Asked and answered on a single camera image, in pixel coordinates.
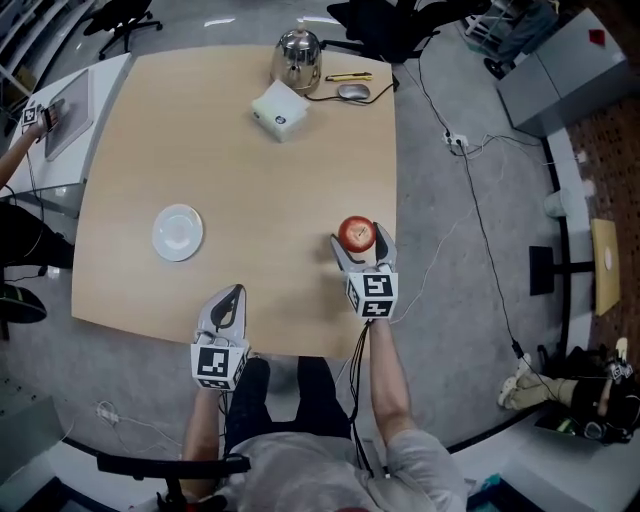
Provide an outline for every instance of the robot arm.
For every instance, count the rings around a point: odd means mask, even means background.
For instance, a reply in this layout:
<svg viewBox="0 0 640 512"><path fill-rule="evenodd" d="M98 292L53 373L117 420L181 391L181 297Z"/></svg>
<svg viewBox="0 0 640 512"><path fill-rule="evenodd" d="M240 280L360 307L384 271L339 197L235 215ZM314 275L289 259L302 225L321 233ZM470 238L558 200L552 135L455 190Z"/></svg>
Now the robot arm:
<svg viewBox="0 0 640 512"><path fill-rule="evenodd" d="M331 250L347 277L346 293L356 314L366 319L390 318L398 301L398 274L395 272L398 251L389 233L377 222L374 226L375 266L354 260L335 235L331 235Z"/></svg>
<svg viewBox="0 0 640 512"><path fill-rule="evenodd" d="M233 391L251 346L245 339L247 292L229 286L207 301L191 345L191 375L203 388Z"/></svg>

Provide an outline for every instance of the red apple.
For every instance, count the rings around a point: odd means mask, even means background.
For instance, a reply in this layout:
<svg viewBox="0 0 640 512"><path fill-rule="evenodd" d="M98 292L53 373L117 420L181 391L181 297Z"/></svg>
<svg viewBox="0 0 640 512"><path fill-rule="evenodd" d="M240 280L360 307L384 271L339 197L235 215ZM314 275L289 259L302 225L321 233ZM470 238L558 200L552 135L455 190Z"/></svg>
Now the red apple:
<svg viewBox="0 0 640 512"><path fill-rule="evenodd" d="M340 224L338 239L347 251L364 252L376 241L376 230L366 217L354 215Z"/></svg>

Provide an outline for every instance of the table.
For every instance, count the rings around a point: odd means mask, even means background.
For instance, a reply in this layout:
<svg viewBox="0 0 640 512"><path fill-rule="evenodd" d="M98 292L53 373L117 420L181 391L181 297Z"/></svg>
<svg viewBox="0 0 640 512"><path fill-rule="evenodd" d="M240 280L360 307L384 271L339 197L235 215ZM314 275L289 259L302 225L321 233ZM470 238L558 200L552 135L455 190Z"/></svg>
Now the table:
<svg viewBox="0 0 640 512"><path fill-rule="evenodd" d="M113 100L131 67L131 61L131 54L124 54L89 66L88 69L91 70L93 75L94 122L87 131L80 135L52 162L48 162L45 159L44 143L32 146L29 150L29 156L31 157L37 190L84 183L102 127L108 117ZM29 105L48 105L51 99L82 73L84 69L40 89L31 96ZM22 125L16 128L11 145L15 144L21 135ZM32 191L29 166L26 159L20 163L8 185L16 194ZM8 188L0 189L0 197L10 194L11 192ZM51 207L51 209L58 209L50 203L47 203L47 206Z"/></svg>
<svg viewBox="0 0 640 512"><path fill-rule="evenodd" d="M269 86L272 47L223 46L136 60L98 145L78 225L76 318L191 343L200 309L234 283L247 288L248 339L258 352L352 355L362 322L329 248L349 215L395 233L393 94L369 106L313 103L278 143L251 115ZM324 52L323 74L370 71L372 97L391 67ZM322 82L315 97L335 93ZM182 263L151 245L174 203L204 222Z"/></svg>

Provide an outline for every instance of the chair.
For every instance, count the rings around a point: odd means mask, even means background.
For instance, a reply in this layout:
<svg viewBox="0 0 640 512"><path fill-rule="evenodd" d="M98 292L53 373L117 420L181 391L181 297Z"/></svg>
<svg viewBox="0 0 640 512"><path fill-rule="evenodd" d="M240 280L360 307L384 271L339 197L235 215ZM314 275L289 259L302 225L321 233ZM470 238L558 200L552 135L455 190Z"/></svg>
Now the chair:
<svg viewBox="0 0 640 512"><path fill-rule="evenodd" d="M402 64L420 56L422 49L416 50L416 46L424 38L438 34L437 27L484 13L491 0L434 2L420 10L415 6L416 0L398 0L396 6L387 0L350 0L330 5L327 11L347 29L347 39L360 40L362 44L325 40L322 47L336 46L363 57Z"/></svg>
<svg viewBox="0 0 640 512"><path fill-rule="evenodd" d="M111 0L102 9L89 16L89 19L93 21L85 29L85 36L90 36L101 30L113 30L113 37L100 48L98 54L100 60L104 60L104 52L121 37L124 38L124 51L128 52L129 37L134 30L152 26L155 26L156 30L162 30L162 23L159 21L140 21L143 18L148 20L153 18L153 15L147 10L150 4L151 0Z"/></svg>

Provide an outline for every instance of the cable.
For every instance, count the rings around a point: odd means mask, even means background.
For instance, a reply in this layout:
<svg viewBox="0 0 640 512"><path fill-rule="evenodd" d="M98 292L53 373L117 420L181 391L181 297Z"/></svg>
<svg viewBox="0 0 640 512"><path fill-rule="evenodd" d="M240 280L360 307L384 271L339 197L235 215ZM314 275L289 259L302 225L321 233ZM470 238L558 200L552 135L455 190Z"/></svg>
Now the cable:
<svg viewBox="0 0 640 512"><path fill-rule="evenodd" d="M420 52L420 57L418 57L418 72L420 73L420 84L422 84L422 94L424 94L425 98L427 98L427 100L429 101L429 105L431 105L431 109L433 110L434 114L436 115L436 118L438 119L438 122L444 127L444 129L446 130L447 136L449 136L451 134L451 130L449 128L449 123L445 119L445 117L442 114L440 114L440 112L438 111L438 109L434 105L433 100L431 99L431 96L429 96L429 93L427 92L427 88L424 86L424 81L422 80L422 64L421 64L422 53L424 52L424 49L427 46L427 44L429 44L430 40L431 40L431 38L429 38L427 40L427 42L425 43L425 45L422 47L422 51ZM411 71L409 71L409 68L407 67L407 65L403 64L403 66L404 66L404 69L407 71L407 74L409 75L409 77L413 81L413 83L416 84L416 87L418 87L418 89L420 89L421 88L420 85L418 85L417 80L413 77L413 75L411 74Z"/></svg>
<svg viewBox="0 0 640 512"><path fill-rule="evenodd" d="M522 347L520 346L520 343L518 343L518 341L513 336L513 332L511 331L511 325L509 323L509 315L507 314L507 307L506 307L505 300L504 300L504 294L502 293L502 287L500 286L500 279L498 278L498 272L496 271L496 264L493 261L493 255L491 254L491 247L489 245L489 238L487 237L487 232L484 229L484 223L482 221L482 215L480 213L480 204L478 203L478 198L476 197L476 191L475 191L475 188L473 186L473 179L471 178L471 172L469 170L469 160L467 159L467 155L466 155L466 153L464 151L464 147L462 146L462 144L460 142L458 142L458 146L462 150L462 155L464 157L464 164L465 164L464 167L465 167L465 171L467 172L467 178L469 179L469 187L471 189L471 195L473 196L473 202L475 204L475 210L476 210L476 213L478 214L478 223L480 224L480 231L482 231L482 236L484 238L484 243L485 243L485 246L487 248L487 254L489 255L489 261L491 262L491 269L493 270L493 276L495 277L495 280L496 280L496 286L498 288L498 294L500 295L500 302L502 303L502 311L504 313L504 319L505 319L505 323L507 325L507 332L509 333L509 337L511 338L511 348L512 348L513 352L515 353L516 357L518 359L524 361L525 364L529 367L529 369L538 377L538 379L540 380L542 385L544 385L544 387L547 388L547 391L549 391L549 395L556 402L562 403L562 402L560 402L560 399L551 391L551 388L547 385L547 383L540 376L540 374L531 367L531 365L527 361L527 358L524 357L524 351L522 350ZM578 427L580 427L582 430L584 430L584 427L582 427L582 425L580 424L580 422L578 420L576 420L570 414L567 414L567 416L569 416L569 418L571 420L573 420L576 423L576 425L578 425Z"/></svg>
<svg viewBox="0 0 640 512"><path fill-rule="evenodd" d="M364 344L367 339L367 332L369 331L370 325L370 320L364 324L364 328L362 329L358 342L356 343L356 348L349 366L349 388L351 390L351 396L353 397L353 411L349 417L349 423L351 423L351 429L353 431L353 441L357 449L356 457L358 462L361 461L366 470L373 477L373 470L369 465L367 454L364 451L362 441L360 441L360 436L358 435L358 429L356 428L356 418L358 417L358 407L360 402L360 370L362 367L362 354L364 352Z"/></svg>
<svg viewBox="0 0 640 512"><path fill-rule="evenodd" d="M489 192L487 192L485 194L485 196L480 200L479 204L483 204L488 198L489 196L493 193L493 189L498 185L498 183L500 183L503 179L504 179L504 169L507 165L507 154L504 152L504 147L502 148L502 166L500 167L500 178L498 178L496 180L496 182L493 184L493 186L491 187L491 189L489 190ZM427 267L427 270L425 270L424 276L422 278L422 286L420 287L420 290L418 291L418 294L413 298L413 300L409 303L409 305L405 308L404 312L402 313L402 315L400 316L400 318L397 318L396 320L393 320L391 322L391 324L397 324L398 322L402 321L404 319L404 317L407 316L407 314L409 313L409 310L413 307L413 305L418 301L418 299L420 297L422 297L422 294L424 292L424 288L427 284L427 276L429 275L429 272L431 271L431 268L435 265L436 263L436 259L438 258L438 254L440 253L440 248L442 247L442 244L444 243L444 241L449 238L453 232L455 231L455 229L458 227L458 224L460 224L462 221L466 220L469 218L469 216L475 211L475 206L471 207L471 209L467 212L467 214L463 217L460 217L458 220L456 220L453 223L453 226L451 226L451 229L449 230L449 232L444 236L444 238L442 238L440 240L440 242L438 243L438 247L436 248L436 253L433 256L433 259L431 260L431 263L429 264L429 266Z"/></svg>
<svg viewBox="0 0 640 512"><path fill-rule="evenodd" d="M29 156L29 151L27 151L27 163L29 164L29 176L31 178L31 191L33 192L33 196L40 203L40 233L38 233L38 238L36 239L35 243L31 247L31 249L29 249L26 254L21 256L19 259L10 261L8 263L4 263L3 264L4 266L9 266L9 265L12 265L14 263L17 263L20 260L23 260L24 258L29 256L35 250L35 248L38 246L38 244L40 243L40 239L42 238L42 234L44 233L44 204L42 203L42 199L40 197L38 197L38 194L36 192L36 181L35 181L35 178L33 176L33 166L31 165L31 157Z"/></svg>
<svg viewBox="0 0 640 512"><path fill-rule="evenodd" d="M387 85L384 89L382 89L380 94L378 94L375 98L373 98L372 100L369 100L369 101L365 101L365 100L350 100L348 98L343 98L342 96L327 96L326 98L311 98L310 96L305 96L305 98L307 98L309 101L342 100L345 103L353 102L353 103L359 103L360 105L371 105L372 103L375 103L380 96L382 96L385 92L387 92L392 87L393 87L393 84Z"/></svg>
<svg viewBox="0 0 640 512"><path fill-rule="evenodd" d="M502 311L504 312L504 319L507 324L507 331L509 332L509 336L511 337L511 343L512 343L511 347L513 348L513 351L516 353L516 356L518 356L518 359L520 359L524 355L524 352L522 351L522 348L520 347L518 342L515 340L515 338L513 337L513 333L511 332L511 325L509 324L509 316L507 315L507 306L505 305L505 302L504 302L504 295L502 293L502 288L500 287L500 280L498 279L496 264L493 261L493 255L491 254L491 247L489 246L489 239L487 238L487 232L484 229L484 222L482 221L482 215L480 214L480 205L478 204L478 198L476 197L476 190L473 186L473 179L471 178L471 172L469 171L469 160L467 158L466 153L464 152L464 147L462 146L462 144L458 142L458 145L460 146L460 149L462 150L462 154L464 156L464 168L465 168L465 171L467 172L467 177L469 178L469 186L471 188L471 195L473 196L475 210L478 214L480 231L482 231L482 236L484 237L484 243L487 248L487 253L489 254L489 261L491 262L491 269L493 270L493 275L496 279L496 286L498 287L498 293L500 294L500 301L502 303Z"/></svg>
<svg viewBox="0 0 640 512"><path fill-rule="evenodd" d="M18 199L16 198L16 193L15 191L6 183L4 184L5 187L7 187L9 189L9 192L11 192L11 197L13 197L13 204L18 206Z"/></svg>

